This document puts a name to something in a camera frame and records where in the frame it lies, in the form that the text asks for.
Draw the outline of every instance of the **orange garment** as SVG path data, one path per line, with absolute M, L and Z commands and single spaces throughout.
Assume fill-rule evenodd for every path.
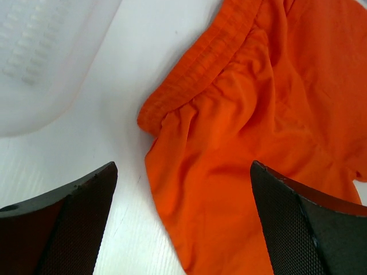
M 354 0 L 224 0 L 149 97 L 151 191 L 188 274 L 272 274 L 249 168 L 360 203 L 367 12 Z

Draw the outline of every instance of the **plastic container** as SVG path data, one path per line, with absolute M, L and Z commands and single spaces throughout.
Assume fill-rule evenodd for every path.
M 0 136 L 39 129 L 75 98 L 121 0 L 0 0 Z

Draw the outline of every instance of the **black object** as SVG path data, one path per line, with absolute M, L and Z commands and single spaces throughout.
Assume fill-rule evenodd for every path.
M 0 209 L 0 274 L 92 274 L 117 181 L 114 163 Z
M 367 207 L 254 162 L 252 192 L 275 275 L 366 275 Z

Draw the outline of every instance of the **orange cloth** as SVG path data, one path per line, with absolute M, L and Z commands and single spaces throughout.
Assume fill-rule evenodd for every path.
M 367 179 L 367 12 L 354 0 L 224 0 L 144 104 L 151 191 L 188 274 L 272 274 L 259 160 L 359 203 Z

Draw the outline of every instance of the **red-orange fabric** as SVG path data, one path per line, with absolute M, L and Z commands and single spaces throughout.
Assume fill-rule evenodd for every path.
M 367 12 L 353 0 L 224 0 L 144 104 L 151 191 L 188 274 L 272 274 L 252 196 L 259 160 L 360 203 Z

